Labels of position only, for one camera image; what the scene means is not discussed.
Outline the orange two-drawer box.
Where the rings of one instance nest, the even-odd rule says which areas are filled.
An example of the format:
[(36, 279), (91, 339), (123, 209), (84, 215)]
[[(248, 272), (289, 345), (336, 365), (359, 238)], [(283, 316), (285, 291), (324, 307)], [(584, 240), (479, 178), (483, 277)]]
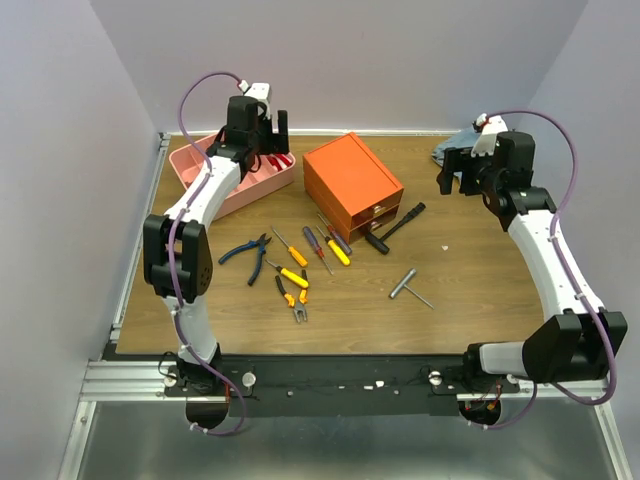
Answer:
[(393, 220), (404, 186), (355, 133), (303, 155), (304, 187), (347, 243)]

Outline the purple handled screwdriver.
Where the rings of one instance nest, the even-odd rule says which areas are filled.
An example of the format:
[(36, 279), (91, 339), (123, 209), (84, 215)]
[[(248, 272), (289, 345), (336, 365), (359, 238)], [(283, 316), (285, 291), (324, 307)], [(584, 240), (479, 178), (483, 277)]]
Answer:
[(327, 260), (325, 258), (325, 254), (324, 254), (324, 252), (322, 250), (322, 247), (321, 247), (320, 243), (318, 242), (317, 238), (315, 237), (315, 235), (313, 234), (311, 228), (309, 226), (304, 226), (302, 228), (302, 231), (303, 231), (303, 235), (305, 236), (307, 242), (311, 246), (311, 248), (314, 251), (314, 253), (320, 258), (320, 260), (325, 265), (325, 267), (328, 270), (328, 272), (331, 275), (333, 275), (334, 272), (331, 269), (331, 267), (329, 266), (329, 264), (328, 264), (328, 262), (327, 262)]

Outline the black rubber mallet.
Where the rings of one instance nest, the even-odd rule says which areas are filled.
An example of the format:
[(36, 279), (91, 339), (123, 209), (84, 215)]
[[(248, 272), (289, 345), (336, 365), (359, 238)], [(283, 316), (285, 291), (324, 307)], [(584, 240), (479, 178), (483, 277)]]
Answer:
[(371, 245), (374, 249), (376, 249), (379, 253), (383, 255), (387, 255), (390, 251), (389, 247), (386, 245), (385, 241), (393, 235), (397, 230), (403, 227), (405, 224), (412, 221), (415, 217), (417, 217), (420, 213), (422, 213), (426, 209), (426, 205), (423, 202), (419, 202), (415, 207), (409, 210), (402, 219), (400, 219), (393, 227), (391, 227), (384, 235), (381, 237), (375, 236), (370, 230), (365, 232), (364, 238), (369, 245)]

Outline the orange screwdriver long shaft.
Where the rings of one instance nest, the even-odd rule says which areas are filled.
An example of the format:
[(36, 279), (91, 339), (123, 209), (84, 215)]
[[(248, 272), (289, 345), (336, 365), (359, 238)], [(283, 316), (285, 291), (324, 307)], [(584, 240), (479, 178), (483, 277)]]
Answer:
[(308, 266), (307, 259), (297, 250), (293, 245), (288, 243), (285, 238), (276, 230), (275, 227), (271, 227), (272, 232), (276, 235), (276, 237), (283, 243), (286, 247), (289, 255), (296, 261), (296, 263), (302, 267), (306, 268)]

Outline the yellow screwdriver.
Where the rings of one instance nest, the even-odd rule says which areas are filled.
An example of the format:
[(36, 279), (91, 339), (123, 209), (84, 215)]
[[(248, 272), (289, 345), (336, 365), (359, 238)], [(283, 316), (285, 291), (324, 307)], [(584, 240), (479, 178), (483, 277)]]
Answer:
[(325, 242), (334, 253), (336, 258), (340, 261), (340, 263), (344, 266), (350, 266), (351, 260), (349, 256), (344, 252), (344, 250), (338, 245), (338, 243), (328, 234), (326, 234), (319, 226), (317, 226), (317, 230), (324, 238)]
[(286, 269), (285, 267), (282, 267), (279, 264), (276, 264), (268, 259), (266, 259), (266, 262), (272, 266), (280, 275), (284, 276), (285, 278), (287, 278), (288, 280), (290, 280), (292, 283), (294, 283), (295, 285), (297, 285), (298, 287), (300, 287), (301, 289), (307, 289), (309, 287), (309, 282), (303, 278), (302, 276), (292, 272), (289, 269)]

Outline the metal T-handle wrench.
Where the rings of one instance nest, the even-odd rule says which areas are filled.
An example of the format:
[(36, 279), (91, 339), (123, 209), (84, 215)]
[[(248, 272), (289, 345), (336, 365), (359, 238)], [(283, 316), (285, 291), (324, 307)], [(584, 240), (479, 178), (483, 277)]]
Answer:
[(434, 310), (434, 305), (409, 285), (410, 281), (415, 277), (416, 273), (417, 270), (415, 268), (409, 269), (408, 272), (402, 277), (402, 279), (394, 286), (388, 297), (390, 299), (395, 299), (401, 291), (406, 290), (418, 300), (420, 300), (423, 304)]

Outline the red purple screwdriver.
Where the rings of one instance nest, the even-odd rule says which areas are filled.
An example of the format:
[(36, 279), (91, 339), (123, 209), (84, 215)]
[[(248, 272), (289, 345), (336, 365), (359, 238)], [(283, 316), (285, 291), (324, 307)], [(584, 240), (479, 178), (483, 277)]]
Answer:
[(352, 249), (349, 244), (344, 240), (344, 238), (339, 234), (339, 232), (335, 229), (335, 227), (329, 222), (329, 220), (320, 212), (317, 213), (319, 219), (324, 223), (324, 225), (329, 230), (331, 237), (338, 244), (338, 246), (342, 249), (342, 251), (347, 255), (352, 255)]

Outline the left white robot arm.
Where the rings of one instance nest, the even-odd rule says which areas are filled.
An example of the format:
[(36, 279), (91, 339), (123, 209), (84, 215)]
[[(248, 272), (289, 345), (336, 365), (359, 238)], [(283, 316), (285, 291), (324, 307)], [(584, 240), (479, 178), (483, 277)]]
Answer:
[(225, 376), (204, 300), (213, 278), (207, 232), (228, 195), (257, 171), (259, 158), (289, 151), (288, 117), (271, 118), (268, 93), (230, 97), (225, 125), (209, 147), (193, 142), (200, 172), (175, 205), (143, 224), (143, 271), (169, 310), (179, 339), (178, 368), (201, 395), (214, 393)]

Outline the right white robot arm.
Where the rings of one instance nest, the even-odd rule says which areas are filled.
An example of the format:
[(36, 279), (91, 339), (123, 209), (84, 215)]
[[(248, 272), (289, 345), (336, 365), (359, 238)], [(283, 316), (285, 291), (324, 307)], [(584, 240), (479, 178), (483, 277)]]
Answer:
[(535, 142), (531, 135), (505, 131), (483, 135), (473, 148), (447, 148), (437, 176), (448, 195), (453, 181), (460, 193), (480, 195), (488, 210), (514, 241), (536, 286), (544, 322), (523, 342), (478, 343), (468, 347), (460, 379), (480, 392), (496, 375), (513, 375), (536, 383), (602, 380), (628, 325), (609, 310), (582, 276), (568, 249), (549, 192), (532, 183)]

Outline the blue denim cloth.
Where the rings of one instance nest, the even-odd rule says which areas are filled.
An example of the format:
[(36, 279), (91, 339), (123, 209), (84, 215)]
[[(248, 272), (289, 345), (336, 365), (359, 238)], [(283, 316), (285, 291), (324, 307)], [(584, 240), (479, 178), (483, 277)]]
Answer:
[(460, 130), (456, 134), (452, 135), (445, 141), (438, 144), (432, 151), (432, 160), (442, 167), (444, 164), (445, 151), (449, 148), (471, 150), (480, 134), (474, 130), (473, 127), (468, 127)]

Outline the red white striped cloth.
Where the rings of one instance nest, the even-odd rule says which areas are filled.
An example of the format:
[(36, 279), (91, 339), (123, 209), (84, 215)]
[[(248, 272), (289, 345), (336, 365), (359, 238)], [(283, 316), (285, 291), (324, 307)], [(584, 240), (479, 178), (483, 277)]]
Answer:
[(266, 160), (276, 172), (285, 171), (295, 163), (292, 154), (271, 154), (266, 156)]

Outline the pink divided organizer tray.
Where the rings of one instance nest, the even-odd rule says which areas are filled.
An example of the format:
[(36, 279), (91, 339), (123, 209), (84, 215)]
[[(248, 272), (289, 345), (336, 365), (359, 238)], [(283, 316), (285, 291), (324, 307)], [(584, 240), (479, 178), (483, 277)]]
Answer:
[(241, 176), (220, 157), (212, 157), (206, 164), (201, 152), (207, 149), (215, 137), (207, 136), (195, 145), (181, 147), (169, 155), (169, 162), (186, 191), (179, 200), (164, 211), (171, 219), (180, 217), (183, 222), (195, 220), (208, 226), (213, 221), (246, 206), (294, 180), (294, 166), (276, 172), (266, 160), (259, 158), (260, 168)]

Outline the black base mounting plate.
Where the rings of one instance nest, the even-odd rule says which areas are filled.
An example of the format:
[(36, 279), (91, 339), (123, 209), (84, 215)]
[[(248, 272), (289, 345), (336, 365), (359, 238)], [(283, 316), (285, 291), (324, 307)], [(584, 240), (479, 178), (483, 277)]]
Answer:
[(454, 354), (224, 354), (213, 365), (231, 386), (200, 366), (159, 365), (165, 395), (219, 401), (221, 411), (253, 418), (456, 416), (464, 396), (489, 401), (519, 390), (504, 377), (466, 373)]

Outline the orange black handled pliers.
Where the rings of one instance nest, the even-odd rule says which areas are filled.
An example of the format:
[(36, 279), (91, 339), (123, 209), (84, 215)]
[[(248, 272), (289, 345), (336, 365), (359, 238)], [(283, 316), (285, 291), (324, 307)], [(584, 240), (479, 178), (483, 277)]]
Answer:
[[(305, 278), (307, 280), (306, 271), (305, 270), (302, 271), (302, 274), (300, 276), (302, 276), (303, 278)], [(309, 287), (307, 289), (301, 289), (299, 287), (300, 288), (299, 295), (295, 296), (295, 295), (289, 293), (288, 290), (284, 287), (284, 285), (282, 283), (282, 278), (285, 278), (285, 277), (280, 275), (279, 273), (275, 276), (276, 286), (278, 288), (278, 291), (279, 291), (280, 295), (287, 301), (288, 307), (293, 310), (293, 315), (294, 315), (295, 321), (297, 323), (307, 322), (308, 321), (308, 314), (307, 314), (307, 310), (306, 310), (305, 305), (306, 305), (306, 303), (308, 301), (308, 299), (307, 299), (307, 291), (308, 291)]]

